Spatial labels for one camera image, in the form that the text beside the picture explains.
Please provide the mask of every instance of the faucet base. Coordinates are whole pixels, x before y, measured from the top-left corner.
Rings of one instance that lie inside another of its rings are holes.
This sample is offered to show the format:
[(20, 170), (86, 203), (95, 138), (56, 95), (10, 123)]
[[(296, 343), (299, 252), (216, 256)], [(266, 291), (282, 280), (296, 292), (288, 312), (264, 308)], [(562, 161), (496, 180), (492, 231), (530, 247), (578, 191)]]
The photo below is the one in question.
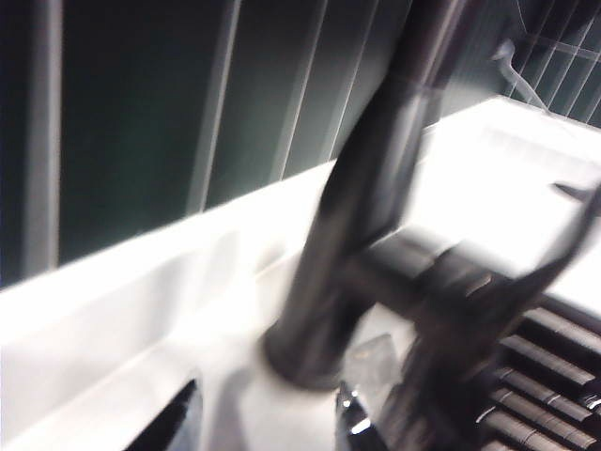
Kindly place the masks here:
[(271, 368), (280, 377), (307, 390), (331, 391), (340, 386), (342, 367), (337, 367), (333, 371), (326, 373), (323, 371), (314, 373), (306, 369), (301, 370), (298, 364), (291, 362), (277, 344), (276, 327), (277, 323), (273, 324), (265, 332), (262, 338), (262, 347)]

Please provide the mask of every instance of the dark faucet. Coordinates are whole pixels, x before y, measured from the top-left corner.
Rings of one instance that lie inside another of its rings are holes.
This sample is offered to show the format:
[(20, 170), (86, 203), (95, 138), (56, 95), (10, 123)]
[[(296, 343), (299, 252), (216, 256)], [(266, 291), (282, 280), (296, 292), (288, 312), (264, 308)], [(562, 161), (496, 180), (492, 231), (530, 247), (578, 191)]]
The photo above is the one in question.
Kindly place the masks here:
[[(281, 376), (329, 390), (339, 385), (349, 340), (374, 303), (414, 321), (418, 338), (404, 388), (381, 423), (390, 449), (434, 449), (433, 443), (469, 449), (457, 443), (476, 442), (470, 428), (482, 406), (463, 407), (472, 393), (466, 381), (478, 379), (492, 346), (575, 256), (601, 204), (597, 188), (554, 253), (517, 280), (457, 249), (440, 253), (397, 231), (422, 129), (438, 115), (481, 3), (413, 2), (388, 74), (332, 170), (282, 315), (265, 337), (268, 360)], [(418, 430), (423, 405), (435, 405), (426, 424), (445, 433), (425, 438)]]

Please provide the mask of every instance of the white countertop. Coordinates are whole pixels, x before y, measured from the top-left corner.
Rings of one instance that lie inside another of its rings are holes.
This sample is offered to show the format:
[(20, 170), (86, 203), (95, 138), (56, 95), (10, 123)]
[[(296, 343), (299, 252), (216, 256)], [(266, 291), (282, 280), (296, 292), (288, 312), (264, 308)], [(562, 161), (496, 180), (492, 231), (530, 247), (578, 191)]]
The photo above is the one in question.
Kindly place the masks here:
[[(502, 98), (447, 117), (426, 131), (408, 224), (526, 271), (577, 207), (549, 183), (601, 179), (582, 151), (601, 152), (600, 135)], [(122, 449), (196, 376), (200, 449), (333, 449), (333, 394), (286, 386), (256, 352), (330, 169), (0, 293), (7, 451)], [(551, 291), (601, 313), (600, 263), (593, 245)], [(368, 317), (358, 341), (390, 332), (399, 353), (407, 348), (409, 324), (383, 308)]]

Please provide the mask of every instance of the faucet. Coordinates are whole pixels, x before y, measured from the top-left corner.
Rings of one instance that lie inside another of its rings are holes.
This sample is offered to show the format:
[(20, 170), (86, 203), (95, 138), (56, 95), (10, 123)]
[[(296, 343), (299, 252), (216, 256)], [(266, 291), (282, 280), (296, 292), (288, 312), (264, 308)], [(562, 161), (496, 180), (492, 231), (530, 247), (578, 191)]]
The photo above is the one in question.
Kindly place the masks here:
[(331, 390), (340, 386), (359, 320), (375, 303), (413, 321), (403, 386), (387, 401), (381, 443), (369, 449), (475, 446), (483, 406), (465, 400), (475, 397), (474, 386), (486, 388), (482, 368), (492, 347), (576, 256), (601, 206), (600, 185), (538, 268), (516, 279), (399, 229), (422, 129), (438, 114), (482, 3), (412, 3), (388, 73), (332, 169), (284, 310), (265, 334), (276, 373), (303, 389)]

